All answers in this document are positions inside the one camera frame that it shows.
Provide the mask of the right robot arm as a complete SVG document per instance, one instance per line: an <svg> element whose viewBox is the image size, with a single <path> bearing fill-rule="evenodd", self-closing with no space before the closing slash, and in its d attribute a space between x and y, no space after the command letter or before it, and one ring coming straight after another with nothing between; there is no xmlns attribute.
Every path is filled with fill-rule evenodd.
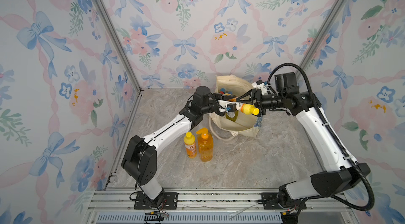
<svg viewBox="0 0 405 224"><path fill-rule="evenodd" d="M275 83L276 89L273 90L258 81L252 90L236 98L236 101L244 103L244 110L256 115L289 110L303 126L324 167L324 171L306 179L280 186L277 203L284 209L301 209L309 199L331 197L355 210L372 209L375 197L367 180L370 168L366 163L359 163L344 146L316 96L310 90L300 92L295 73L275 75ZM337 193L352 189L359 183L366 187L366 205L357 206L337 196Z"/></svg>

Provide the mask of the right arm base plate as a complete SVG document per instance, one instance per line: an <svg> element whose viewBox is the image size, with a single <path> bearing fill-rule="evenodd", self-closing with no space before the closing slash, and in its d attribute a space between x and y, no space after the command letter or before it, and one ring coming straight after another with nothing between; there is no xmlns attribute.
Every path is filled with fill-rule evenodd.
<svg viewBox="0 0 405 224"><path fill-rule="evenodd" d="M262 192L261 198L257 201L265 210L305 210L306 203L301 203L301 200L293 200L288 196L279 195L276 192Z"/></svg>

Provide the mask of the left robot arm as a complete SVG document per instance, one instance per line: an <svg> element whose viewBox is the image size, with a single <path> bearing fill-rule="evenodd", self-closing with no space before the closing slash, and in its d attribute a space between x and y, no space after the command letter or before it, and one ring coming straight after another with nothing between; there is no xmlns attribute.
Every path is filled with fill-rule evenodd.
<svg viewBox="0 0 405 224"><path fill-rule="evenodd" d="M136 181L143 195L155 206L161 205L164 189L155 178L158 155L175 139L195 128L204 115L215 113L223 116L240 110L242 104L233 96L212 93L206 86L197 87L179 114L159 130L128 143L121 166Z"/></svg>

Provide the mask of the yellow-green red cap bottle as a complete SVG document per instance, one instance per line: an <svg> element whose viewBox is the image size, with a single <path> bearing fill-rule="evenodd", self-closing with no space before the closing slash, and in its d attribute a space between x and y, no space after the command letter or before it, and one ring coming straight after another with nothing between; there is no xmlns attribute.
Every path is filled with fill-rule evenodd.
<svg viewBox="0 0 405 224"><path fill-rule="evenodd" d="M237 118L238 118L238 111L228 112L228 113L225 114L225 117L228 120L235 122L237 120Z"/></svg>

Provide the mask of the cream shopping bag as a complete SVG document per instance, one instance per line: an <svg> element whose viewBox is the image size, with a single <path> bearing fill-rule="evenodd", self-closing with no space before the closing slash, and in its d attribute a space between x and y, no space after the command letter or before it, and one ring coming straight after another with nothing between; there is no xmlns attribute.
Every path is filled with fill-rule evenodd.
<svg viewBox="0 0 405 224"><path fill-rule="evenodd" d="M217 76L216 92L225 90L225 93L233 94L237 97L252 89L251 83L235 75ZM230 141L236 136L256 137L262 124L262 117L246 115L240 111L234 117L228 115L219 116L215 113L209 115L209 130L216 138L222 141ZM213 129L216 125L220 130L229 132L229 138L220 137Z"/></svg>

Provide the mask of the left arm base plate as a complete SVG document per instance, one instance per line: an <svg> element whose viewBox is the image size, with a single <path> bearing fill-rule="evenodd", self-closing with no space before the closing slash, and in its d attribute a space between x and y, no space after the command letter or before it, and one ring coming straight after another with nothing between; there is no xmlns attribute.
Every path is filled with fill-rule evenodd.
<svg viewBox="0 0 405 224"><path fill-rule="evenodd" d="M145 193L138 192L135 198L135 210L176 210L178 204L177 192L161 192L156 199L150 199Z"/></svg>

